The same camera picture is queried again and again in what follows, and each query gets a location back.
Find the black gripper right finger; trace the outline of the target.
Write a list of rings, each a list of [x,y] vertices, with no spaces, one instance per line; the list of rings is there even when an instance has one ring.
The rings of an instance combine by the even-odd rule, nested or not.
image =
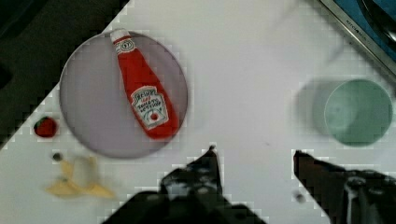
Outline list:
[[[331,224],[396,224],[395,179],[374,170],[347,170],[298,150],[295,176]]]

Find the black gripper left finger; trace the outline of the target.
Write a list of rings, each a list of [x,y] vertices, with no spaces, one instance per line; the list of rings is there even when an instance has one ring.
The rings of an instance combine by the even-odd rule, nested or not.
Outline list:
[[[214,147],[166,175],[157,191],[136,193],[102,224],[266,224],[222,194]]]

